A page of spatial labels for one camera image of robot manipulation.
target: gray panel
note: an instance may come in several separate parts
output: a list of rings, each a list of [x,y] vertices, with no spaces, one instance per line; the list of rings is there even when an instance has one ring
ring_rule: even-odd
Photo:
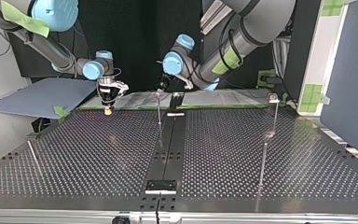
[[[59,119],[54,106],[75,109],[97,85],[94,81],[45,78],[0,100],[0,112],[37,118]]]
[[[259,191],[263,136],[272,123],[271,108],[187,111],[172,134],[170,154],[183,158],[168,162],[164,178],[180,184],[166,207],[358,214],[358,160],[288,108],[280,109]]]
[[[0,208],[153,210],[159,140],[156,111],[78,112],[33,142],[37,160],[26,147],[0,161]]]
[[[358,1],[348,8],[327,96],[322,123],[358,149]]]

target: table surface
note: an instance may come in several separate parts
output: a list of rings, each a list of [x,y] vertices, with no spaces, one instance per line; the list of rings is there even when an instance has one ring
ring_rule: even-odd
[[[0,160],[0,209],[358,214],[358,160],[287,107],[83,110]],[[146,195],[148,180],[174,195]]]

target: vertical metal rod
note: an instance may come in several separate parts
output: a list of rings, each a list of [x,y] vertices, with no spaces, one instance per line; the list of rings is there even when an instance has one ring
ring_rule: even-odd
[[[27,141],[27,143],[31,149],[31,153],[32,153],[32,156],[34,157],[34,160],[37,162],[37,157],[36,157],[36,154],[34,154],[34,148],[32,147],[31,141]]]
[[[276,124],[277,124],[278,108],[279,108],[279,102],[277,103],[276,108],[275,108],[274,128],[273,128],[273,130],[272,130],[274,133],[275,133],[275,127],[276,127]]]
[[[158,124],[161,124],[161,111],[159,110],[159,92],[156,93],[156,98],[157,98]]]
[[[261,171],[260,171],[260,179],[258,182],[258,187],[263,188],[263,178],[264,178],[264,170],[266,168],[266,157],[267,157],[267,147],[268,143],[264,142],[263,146],[263,157],[261,158]]]
[[[36,162],[37,169],[39,170],[40,175],[43,176],[42,169],[40,168],[38,158],[36,157],[36,154],[34,153],[34,148],[32,146],[32,143],[29,140],[27,141],[27,143],[31,149],[31,153],[32,153],[32,156],[34,157],[34,161]]]

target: black curtain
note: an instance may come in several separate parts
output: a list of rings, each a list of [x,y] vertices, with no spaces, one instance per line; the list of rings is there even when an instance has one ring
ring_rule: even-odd
[[[161,76],[161,61],[175,38],[185,33],[196,40],[200,56],[200,0],[79,0],[79,20],[89,51],[114,54],[120,79],[130,92],[152,91]]]

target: black metal bracket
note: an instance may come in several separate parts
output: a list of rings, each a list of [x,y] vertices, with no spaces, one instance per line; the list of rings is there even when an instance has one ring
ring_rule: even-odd
[[[146,185],[146,194],[176,194],[176,180],[149,180]]]

